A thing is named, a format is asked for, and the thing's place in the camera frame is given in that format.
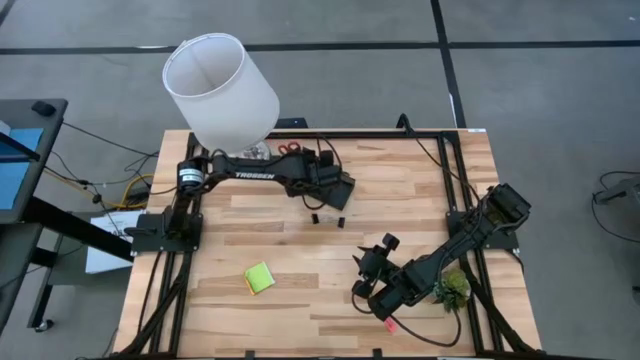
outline lamp shade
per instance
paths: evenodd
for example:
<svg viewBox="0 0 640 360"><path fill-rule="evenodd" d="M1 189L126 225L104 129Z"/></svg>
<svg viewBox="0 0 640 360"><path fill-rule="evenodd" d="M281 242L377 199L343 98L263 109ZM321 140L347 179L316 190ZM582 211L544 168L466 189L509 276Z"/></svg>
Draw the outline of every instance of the lamp shade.
<svg viewBox="0 0 640 360"><path fill-rule="evenodd" d="M206 34L183 43L162 71L164 86L202 146L239 152L273 129L280 102L235 37Z"/></svg>

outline yellow cable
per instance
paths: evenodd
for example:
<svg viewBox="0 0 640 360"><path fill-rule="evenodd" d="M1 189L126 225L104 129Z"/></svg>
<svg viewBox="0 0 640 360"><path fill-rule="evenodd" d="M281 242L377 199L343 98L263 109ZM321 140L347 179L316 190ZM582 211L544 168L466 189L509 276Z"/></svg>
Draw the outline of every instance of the yellow cable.
<svg viewBox="0 0 640 360"><path fill-rule="evenodd" d="M54 179L62 182L63 184L68 185L68 186L74 188L77 191L80 191L83 195L85 195L89 199L93 200L94 194L92 192L80 187L77 184L74 184L73 182L71 182L71 181L69 181L67 179L63 179L63 178L59 177L58 175L56 175L53 172L49 171L49 169L44 169L44 172L45 172L45 174L53 177ZM129 185L127 185L127 189L126 189L126 191L125 191L125 193L123 195L123 199L126 200L126 195L129 192L129 190L130 190L130 188L131 188L131 186L133 184L135 184L137 181L143 179L144 177L149 177L149 176L153 176L153 175L145 174L145 175L142 175L141 177L138 177L138 178L132 180L129 183ZM143 207L147 206L147 203L127 206L126 204L123 204L124 200L120 204L115 204L115 203L112 203L111 201L104 200L104 199L102 200L102 202L107 204L107 205L109 205L109 206L111 206L111 207L117 208L117 209L137 209L137 208L143 208Z"/></svg>

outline red scissors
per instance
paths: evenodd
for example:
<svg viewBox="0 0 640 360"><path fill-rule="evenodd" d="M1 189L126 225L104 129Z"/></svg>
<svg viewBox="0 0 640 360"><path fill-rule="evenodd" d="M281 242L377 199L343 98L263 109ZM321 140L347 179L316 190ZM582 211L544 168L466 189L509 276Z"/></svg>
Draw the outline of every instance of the red scissors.
<svg viewBox="0 0 640 360"><path fill-rule="evenodd" d="M300 144L298 144L295 141L292 141L290 143L288 143L287 145L278 145L278 152L280 153L280 155L284 155L286 153L290 153L290 152L294 152L294 151L300 151L300 149L302 149L300 147Z"/></svg>

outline green sticky note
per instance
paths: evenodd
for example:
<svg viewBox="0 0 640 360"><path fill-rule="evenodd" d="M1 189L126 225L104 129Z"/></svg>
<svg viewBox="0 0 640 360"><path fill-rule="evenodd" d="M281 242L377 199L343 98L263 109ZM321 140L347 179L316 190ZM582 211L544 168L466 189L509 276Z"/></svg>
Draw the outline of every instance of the green sticky note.
<svg viewBox="0 0 640 360"><path fill-rule="evenodd" d="M255 295L276 283L264 261L245 271L244 279L249 286L251 295Z"/></svg>

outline small black block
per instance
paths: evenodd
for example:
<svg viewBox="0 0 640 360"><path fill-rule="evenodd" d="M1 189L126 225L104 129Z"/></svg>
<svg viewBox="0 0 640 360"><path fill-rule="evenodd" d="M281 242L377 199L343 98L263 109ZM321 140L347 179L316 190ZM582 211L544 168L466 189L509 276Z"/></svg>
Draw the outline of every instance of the small black block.
<svg viewBox="0 0 640 360"><path fill-rule="evenodd" d="M47 104L44 101L36 101L35 104L31 106L31 110L42 116L51 116L56 112L56 108L54 108L53 105Z"/></svg>

